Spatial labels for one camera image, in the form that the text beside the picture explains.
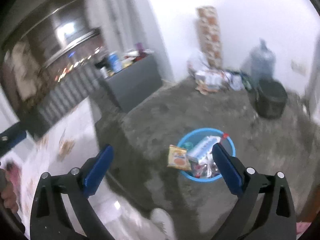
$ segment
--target blue gripper pad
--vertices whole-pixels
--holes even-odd
[[[85,197],[94,195],[113,160],[113,148],[108,145],[95,157],[96,161],[83,180]]]
[[[215,145],[213,145],[212,157],[231,194],[237,196],[242,195],[242,177],[237,172],[234,165],[231,163],[230,158],[232,157],[230,157],[228,152],[220,143],[216,143]]]
[[[9,147],[15,147],[19,142],[23,141],[27,137],[27,131],[20,131],[14,138],[10,138]]]

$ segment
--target white plastic bag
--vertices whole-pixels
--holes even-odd
[[[232,75],[230,87],[235,91],[244,89],[244,85],[242,84],[242,77],[240,75]]]
[[[206,55],[200,50],[193,52],[188,60],[188,72],[192,77],[195,77],[199,70],[208,70],[209,63]]]

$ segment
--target human hand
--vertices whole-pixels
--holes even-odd
[[[13,191],[13,185],[9,179],[9,174],[5,172],[5,178],[7,180],[7,185],[5,189],[1,192],[1,198],[4,200],[4,207],[10,208],[12,213],[17,213],[19,207],[17,204],[17,196]]]

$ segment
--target large plastic water bottle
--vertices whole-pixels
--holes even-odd
[[[260,79],[273,79],[276,56],[267,46],[266,41],[260,39],[260,46],[251,52],[251,78],[256,86]]]

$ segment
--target bottle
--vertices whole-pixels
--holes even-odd
[[[257,86],[260,79],[273,79],[276,56],[267,46],[266,41],[260,39],[260,46],[251,52],[251,78]]]
[[[116,52],[113,52],[109,55],[109,62],[111,65],[112,70],[114,71],[114,73],[119,72],[120,70],[122,70],[122,63],[117,55]]]
[[[108,60],[108,51],[101,47],[97,49],[93,55],[94,65],[100,70],[103,78],[108,77],[108,70],[111,68]]]

